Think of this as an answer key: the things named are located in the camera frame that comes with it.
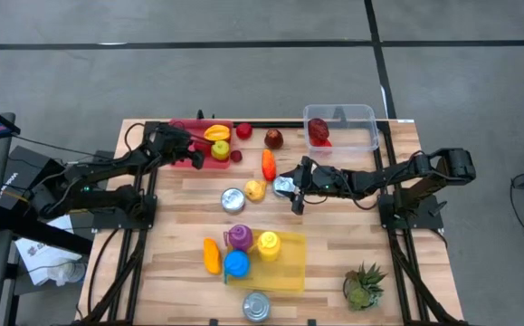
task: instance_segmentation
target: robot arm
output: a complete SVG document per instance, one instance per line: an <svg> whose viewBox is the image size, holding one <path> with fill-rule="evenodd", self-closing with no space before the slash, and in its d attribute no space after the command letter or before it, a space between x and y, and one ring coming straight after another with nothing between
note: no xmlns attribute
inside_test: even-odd
<svg viewBox="0 0 524 326"><path fill-rule="evenodd" d="M350 198L356 202L378 189L421 177L415 185L395 196L395 209L400 211L416 208L423 199L445 186L466 185L475 179L471 154L464 149L439 149L430 155L419 153L414 153L405 162L374 172L338 170L302 157L295 169L281 174L293 179L299 193L281 193L290 198L291 210L301 215L306 195ZM435 158L438 162L433 167L432 160Z"/></svg>
<svg viewBox="0 0 524 326"><path fill-rule="evenodd" d="M61 172L44 177L30 189L28 199L39 217L49 219L72 209L116 207L128 217L137 219L144 214L143 196L132 186L114 191L92 191L96 183L122 175L147 174L154 167L191 159L195 168L204 164L201 151L191 151L195 140L191 133L158 123L143 136L141 144L122 158L106 162L79 163L59 169Z"/></svg>

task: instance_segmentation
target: white paper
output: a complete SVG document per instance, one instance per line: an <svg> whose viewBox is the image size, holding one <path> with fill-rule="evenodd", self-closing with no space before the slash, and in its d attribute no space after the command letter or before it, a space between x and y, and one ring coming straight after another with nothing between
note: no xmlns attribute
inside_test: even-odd
<svg viewBox="0 0 524 326"><path fill-rule="evenodd" d="M71 217L68 215L58 217L49 222L48 225L74 233L71 229ZM18 252L20 252L20 256L23 258L27 271L32 271L41 266L54 265L57 258L66 258L74 261L81 258L80 254L71 253L66 250L54 248L28 239L19 239L16 240L15 243ZM30 278L34 285L41 285L49 280L46 270L47 268L41 268L34 272L30 272Z"/></svg>

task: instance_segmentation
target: orange carrot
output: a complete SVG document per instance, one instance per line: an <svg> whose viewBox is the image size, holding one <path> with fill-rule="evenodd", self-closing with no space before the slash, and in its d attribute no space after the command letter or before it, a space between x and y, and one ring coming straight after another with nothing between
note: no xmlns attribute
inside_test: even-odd
<svg viewBox="0 0 524 326"><path fill-rule="evenodd" d="M273 181L276 178L276 160L273 158L273 154L269 149L263 150L262 172L268 181Z"/></svg>

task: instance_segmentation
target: green plant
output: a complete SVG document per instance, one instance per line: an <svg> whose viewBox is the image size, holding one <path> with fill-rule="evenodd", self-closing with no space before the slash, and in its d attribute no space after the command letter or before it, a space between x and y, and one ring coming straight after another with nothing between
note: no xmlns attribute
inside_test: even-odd
<svg viewBox="0 0 524 326"><path fill-rule="evenodd" d="M378 304L384 291L378 283L385 277L386 274L380 273L380 267L376 268L376 264L366 271L362 263L358 271L346 273L343 291L348 300L348 308L361 311Z"/></svg>

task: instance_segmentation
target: gray floor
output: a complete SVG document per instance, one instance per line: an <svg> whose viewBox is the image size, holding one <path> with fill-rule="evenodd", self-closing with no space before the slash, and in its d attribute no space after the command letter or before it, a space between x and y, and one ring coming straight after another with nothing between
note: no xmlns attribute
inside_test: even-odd
<svg viewBox="0 0 524 326"><path fill-rule="evenodd" d="M382 40L524 39L524 0L376 0ZM368 39L361 0L0 0L0 43ZM386 48L398 118L423 147L464 147L478 177L447 188L454 278L468 321L524 325L524 232L510 178L524 172L524 47ZM23 135L113 149L123 118L299 117L365 103L384 118L370 48L0 51L0 111ZM67 153L37 148L57 158ZM524 219L524 190L515 193ZM24 295L18 323L68 322L79 286ZM43 315L45 310L56 313Z"/></svg>

